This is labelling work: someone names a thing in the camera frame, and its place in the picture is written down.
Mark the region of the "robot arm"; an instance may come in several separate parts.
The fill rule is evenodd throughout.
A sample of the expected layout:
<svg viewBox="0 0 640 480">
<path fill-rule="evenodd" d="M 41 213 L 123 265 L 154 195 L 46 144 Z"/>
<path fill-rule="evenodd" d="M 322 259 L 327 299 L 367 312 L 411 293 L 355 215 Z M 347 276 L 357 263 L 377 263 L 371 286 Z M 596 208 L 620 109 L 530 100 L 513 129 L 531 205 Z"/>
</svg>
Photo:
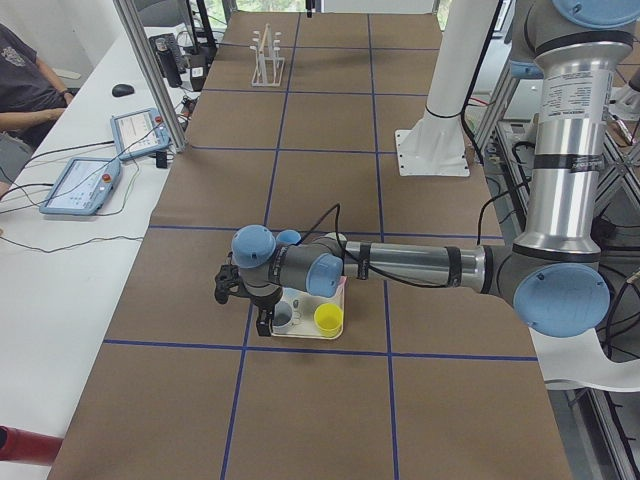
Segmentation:
<svg viewBox="0 0 640 480">
<path fill-rule="evenodd" d="M 238 230 L 215 297 L 249 299 L 268 334 L 285 288 L 332 297 L 341 276 L 378 276 L 418 288 L 467 287 L 503 299 L 552 337 L 598 325 L 610 297 L 591 237 L 611 83 L 631 51 L 635 1 L 521 1 L 511 61 L 536 66 L 542 102 L 523 232 L 508 247 L 421 247 L 353 242 L 338 233 L 307 241 L 258 225 Z"/>
</svg>

